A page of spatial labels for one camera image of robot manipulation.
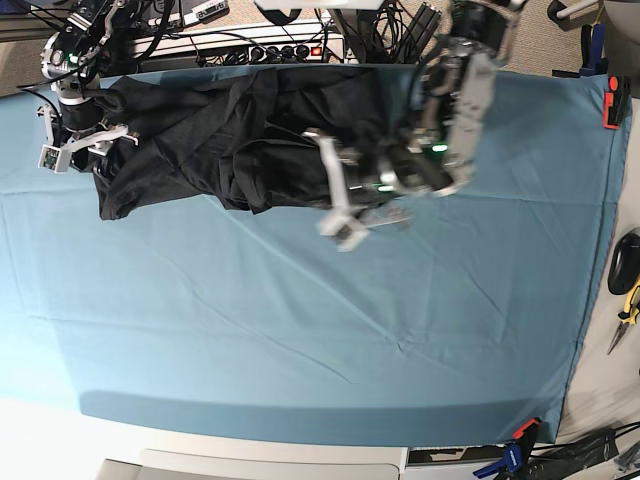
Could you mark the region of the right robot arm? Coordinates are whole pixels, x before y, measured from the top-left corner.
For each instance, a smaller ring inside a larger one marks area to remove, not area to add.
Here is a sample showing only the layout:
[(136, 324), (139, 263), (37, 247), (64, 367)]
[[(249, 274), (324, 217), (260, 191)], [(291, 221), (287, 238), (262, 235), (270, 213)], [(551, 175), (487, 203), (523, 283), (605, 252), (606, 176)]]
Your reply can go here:
[(46, 100), (37, 111), (46, 130), (40, 168), (65, 173), (76, 154), (106, 156), (129, 134), (128, 126), (109, 120), (122, 112), (125, 101), (101, 87), (100, 75), (109, 67), (112, 41), (131, 25), (136, 9), (134, 1), (78, 1), (62, 31), (47, 41), (41, 67), (58, 103)]

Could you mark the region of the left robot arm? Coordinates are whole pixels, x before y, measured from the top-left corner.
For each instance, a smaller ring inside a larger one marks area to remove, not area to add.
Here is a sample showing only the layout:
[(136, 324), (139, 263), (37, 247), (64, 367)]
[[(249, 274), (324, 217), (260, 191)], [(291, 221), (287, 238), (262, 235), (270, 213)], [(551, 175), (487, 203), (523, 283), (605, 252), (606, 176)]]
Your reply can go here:
[(376, 208), (401, 196), (451, 195), (473, 174), (474, 152), (509, 60), (522, 1), (452, 1), (449, 28), (442, 11), (424, 3), (410, 23), (396, 17), (395, 1), (351, 1), (330, 18), (361, 63), (380, 61), (413, 69), (388, 134), (371, 147), (322, 138), (331, 206)]

